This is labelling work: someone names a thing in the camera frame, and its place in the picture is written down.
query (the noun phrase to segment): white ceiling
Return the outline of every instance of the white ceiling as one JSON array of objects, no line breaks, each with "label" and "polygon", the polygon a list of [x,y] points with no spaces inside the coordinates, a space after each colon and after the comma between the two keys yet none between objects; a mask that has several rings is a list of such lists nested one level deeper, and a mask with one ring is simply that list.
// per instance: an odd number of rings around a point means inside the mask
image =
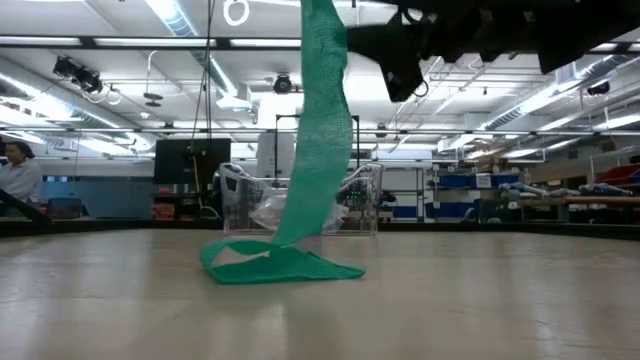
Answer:
[{"label": "white ceiling", "polygon": [[[179,0],[186,15],[206,34],[206,0]],[[250,3],[250,15],[241,26],[229,26],[223,18],[223,1],[216,2],[212,36],[300,36],[300,9],[264,3]],[[155,13],[144,0],[85,0],[69,2],[43,2],[0,0],[0,34],[31,35],[121,35],[170,36]],[[394,7],[339,8],[347,25],[384,23],[395,12]],[[90,51],[0,49],[3,57],[52,82],[59,79],[51,72],[57,56],[70,56],[79,63],[99,71],[104,82],[118,88],[123,100],[118,105],[100,104],[105,109],[141,126],[161,126],[164,121],[175,121],[176,126],[191,127],[196,112],[202,67],[186,51],[159,52],[152,59],[149,90],[165,97],[161,108],[145,106],[147,76],[146,51]],[[292,51],[249,52],[224,51],[214,53],[223,71],[236,84],[244,83],[253,89],[264,90],[269,78],[278,73],[289,73],[300,82],[300,54]],[[419,105],[409,104],[398,126],[415,128],[462,128],[463,115],[468,112],[494,112],[516,101],[523,94],[553,80],[553,76],[540,74],[536,56],[520,55],[513,60],[499,57],[485,64],[484,74],[471,81],[481,65],[474,54],[465,55],[456,64],[436,64],[429,74],[431,91]],[[425,62],[424,68],[435,59]],[[61,86],[79,94],[78,89],[66,82]],[[355,54],[349,55],[345,76],[345,93],[352,114],[360,115],[363,128],[375,128],[378,123],[389,123],[401,104],[391,103],[377,64]],[[269,92],[254,92],[259,100],[275,96]],[[568,112],[575,109],[576,99],[567,99],[538,111],[538,115]],[[302,105],[300,96],[291,101]],[[443,103],[447,106],[439,113]],[[143,120],[140,113],[151,114]],[[204,126],[204,106],[200,108],[199,126]],[[222,126],[240,121],[251,127],[251,117],[245,113],[214,110],[214,118]],[[239,136],[239,140],[255,141],[255,136]],[[435,142],[439,137],[414,137],[411,141]]]}]

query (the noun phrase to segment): ceiling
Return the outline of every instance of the ceiling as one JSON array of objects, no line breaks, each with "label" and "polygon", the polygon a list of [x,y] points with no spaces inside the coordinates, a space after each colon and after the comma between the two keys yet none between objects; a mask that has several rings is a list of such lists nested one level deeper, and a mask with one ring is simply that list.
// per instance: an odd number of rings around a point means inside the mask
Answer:
[{"label": "ceiling", "polygon": [[[206,34],[207,1],[177,1],[198,32]],[[223,15],[223,1],[215,3],[212,36],[300,36],[299,7],[250,1],[250,13],[246,22],[240,26],[230,26]],[[338,7],[339,15],[346,25],[385,23],[395,12],[395,7],[389,5],[360,4],[356,9]],[[0,34],[171,36],[171,32],[144,0],[0,0],[0,7]],[[233,5],[230,12],[231,17],[238,18],[241,6]],[[640,38],[640,34],[630,34],[624,40],[637,38]],[[56,58],[69,56],[78,63],[99,71],[103,82],[120,91],[122,100],[117,105],[106,101],[97,105],[132,126],[161,127],[165,122],[174,122],[176,127],[193,127],[202,66],[188,51],[158,52],[152,57],[147,85],[149,54],[149,51],[135,50],[0,49],[0,58],[78,95],[81,93],[75,85],[60,80],[52,73]],[[213,55],[234,84],[246,84],[252,89],[256,105],[276,97],[269,89],[277,74],[288,73],[294,82],[301,82],[299,52],[220,51]],[[428,95],[403,105],[389,101],[377,64],[351,53],[348,60],[344,79],[345,94],[351,113],[360,116],[363,129],[375,129],[378,124],[402,129],[467,128],[465,114],[496,112],[521,100],[525,94],[548,86],[555,79],[553,74],[540,73],[538,60],[534,55],[519,55],[511,60],[507,55],[502,55],[491,64],[482,64],[476,54],[464,55],[455,64],[445,64],[432,58],[422,64],[424,71],[431,69],[427,79],[430,87]],[[624,77],[617,77],[612,82],[615,91],[624,91],[640,79],[637,66],[630,66],[624,71]],[[146,106],[145,102],[148,100],[143,97],[145,91],[164,96],[162,107]],[[287,95],[286,101],[296,106],[297,111],[301,111],[301,95]],[[538,109],[534,115],[548,117],[548,121],[552,121],[579,108],[579,96],[574,94]],[[201,104],[198,113],[196,126],[205,127],[204,104]],[[264,127],[264,124],[255,124],[254,116],[246,112],[214,107],[213,118],[216,120],[215,127]],[[236,135],[234,139],[255,142],[256,136]],[[437,135],[414,136],[407,143],[435,144],[440,138]],[[364,136],[363,141],[377,140],[374,136]]]}]

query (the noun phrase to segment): black monitor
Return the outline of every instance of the black monitor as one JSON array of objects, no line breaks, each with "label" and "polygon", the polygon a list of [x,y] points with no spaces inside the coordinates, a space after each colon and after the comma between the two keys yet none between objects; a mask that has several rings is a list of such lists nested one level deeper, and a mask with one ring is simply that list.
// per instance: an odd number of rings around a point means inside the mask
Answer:
[{"label": "black monitor", "polygon": [[203,185],[213,182],[213,174],[220,164],[231,161],[231,140],[158,140],[153,182],[195,184],[194,158],[198,181],[204,189]]}]

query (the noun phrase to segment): beige floor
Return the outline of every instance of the beige floor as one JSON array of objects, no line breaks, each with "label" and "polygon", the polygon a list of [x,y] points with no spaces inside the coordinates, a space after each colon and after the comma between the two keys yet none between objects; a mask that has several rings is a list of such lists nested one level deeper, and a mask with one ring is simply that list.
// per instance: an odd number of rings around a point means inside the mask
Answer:
[{"label": "beige floor", "polygon": [[357,281],[219,286],[210,231],[0,240],[0,359],[640,359],[640,243],[382,233]]}]

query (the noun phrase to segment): dark hair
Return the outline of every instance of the dark hair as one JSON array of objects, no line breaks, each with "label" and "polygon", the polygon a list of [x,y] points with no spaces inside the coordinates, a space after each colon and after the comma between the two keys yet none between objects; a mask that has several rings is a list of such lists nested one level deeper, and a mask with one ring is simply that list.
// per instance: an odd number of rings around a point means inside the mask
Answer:
[{"label": "dark hair", "polygon": [[33,159],[34,157],[36,157],[33,154],[33,150],[31,150],[31,147],[29,145],[27,145],[26,143],[23,143],[21,141],[10,141],[8,143],[6,143],[7,146],[9,145],[15,145],[15,147],[18,148],[18,150],[20,150],[21,153],[23,153],[28,159]]}]

